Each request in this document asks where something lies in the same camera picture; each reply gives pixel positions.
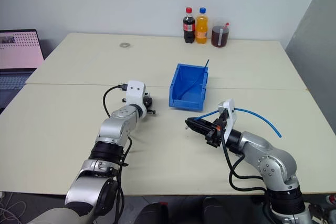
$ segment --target robotic arm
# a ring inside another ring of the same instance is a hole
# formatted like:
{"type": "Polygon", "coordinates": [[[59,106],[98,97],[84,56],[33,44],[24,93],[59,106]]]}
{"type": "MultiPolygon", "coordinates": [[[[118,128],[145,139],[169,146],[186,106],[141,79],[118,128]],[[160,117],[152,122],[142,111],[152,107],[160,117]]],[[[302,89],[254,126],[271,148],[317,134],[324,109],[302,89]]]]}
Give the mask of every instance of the robotic arm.
{"type": "Polygon", "coordinates": [[[294,158],[260,136],[233,130],[236,115],[232,99],[220,103],[218,111],[223,125],[219,119],[211,123],[200,118],[188,118],[185,122],[193,131],[205,135],[207,144],[218,147],[224,138],[224,144],[231,152],[245,155],[244,160],[253,165],[263,178],[271,213],[276,220],[286,224],[312,223],[295,175],[297,166],[294,158]],[[221,127],[225,127],[224,134],[221,134],[221,127]]]}
{"type": "Polygon", "coordinates": [[[91,154],[67,193],[65,207],[51,209],[30,224],[91,224],[112,209],[116,198],[119,204],[118,195],[123,194],[121,171],[127,166],[124,160],[129,150],[124,153],[127,139],[139,119],[149,112],[155,114],[149,110],[152,99],[142,82],[129,81],[123,102],[126,105],[101,125],[91,154]]]}

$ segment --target white table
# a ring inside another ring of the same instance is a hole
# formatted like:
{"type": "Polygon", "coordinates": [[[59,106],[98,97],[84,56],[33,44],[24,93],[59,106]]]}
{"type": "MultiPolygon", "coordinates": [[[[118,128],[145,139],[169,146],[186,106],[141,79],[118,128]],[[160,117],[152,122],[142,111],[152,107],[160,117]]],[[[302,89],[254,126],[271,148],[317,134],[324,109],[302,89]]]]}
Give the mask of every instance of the white table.
{"type": "MultiPolygon", "coordinates": [[[[0,190],[66,194],[106,118],[101,99],[107,88],[25,85],[0,115],[0,190]]],[[[157,115],[147,116],[131,133],[130,165],[123,170],[125,194],[239,194],[228,183],[223,150],[185,129],[184,120],[199,113],[169,108],[168,88],[148,90],[157,115]]],[[[107,97],[108,109],[123,106],[124,95],[112,91],[107,97]]],[[[239,131],[260,135],[290,152],[298,165],[303,193],[336,190],[336,136],[308,91],[208,88],[204,113],[215,110],[227,98],[234,98],[237,107],[265,116],[281,131],[280,139],[263,121],[243,112],[235,125],[239,131]]],[[[257,171],[242,163],[238,173],[257,171]]],[[[235,183],[242,187],[262,185],[246,180],[235,183]]]]}
{"type": "Polygon", "coordinates": [[[183,38],[69,34],[27,83],[115,85],[139,80],[169,87],[178,63],[203,66],[207,88],[306,89],[278,41],[230,40],[226,47],[183,38]],[[122,42],[131,44],[121,48],[122,42]]]}

